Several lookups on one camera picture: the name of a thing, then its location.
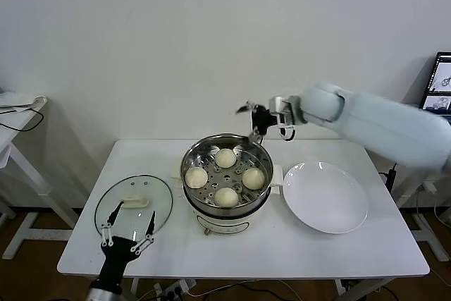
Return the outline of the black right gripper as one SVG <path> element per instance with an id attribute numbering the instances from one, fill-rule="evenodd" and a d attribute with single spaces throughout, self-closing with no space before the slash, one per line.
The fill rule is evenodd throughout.
<path id="1" fill-rule="evenodd" d="M 246 102 L 238 108 L 236 114 L 252 112 L 252 128 L 253 131 L 248 135 L 248 140 L 251 143 L 262 143 L 264 135 L 268 129 L 278 124 L 277 118 L 262 105 L 257 105 L 253 102 Z"/>

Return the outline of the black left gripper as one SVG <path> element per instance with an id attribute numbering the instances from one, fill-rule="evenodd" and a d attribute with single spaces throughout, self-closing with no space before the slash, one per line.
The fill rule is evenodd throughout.
<path id="1" fill-rule="evenodd" d="M 98 288 L 102 290 L 121 290 L 121 282 L 126 266 L 136 259 L 136 254 L 141 254 L 153 242 L 156 212 L 153 211 L 149 225 L 143 239 L 137 244 L 135 241 L 112 236 L 112 227 L 123 206 L 120 201 L 117 207 L 109 214 L 106 222 L 101 224 L 101 250 L 105 260 L 98 276 Z"/>

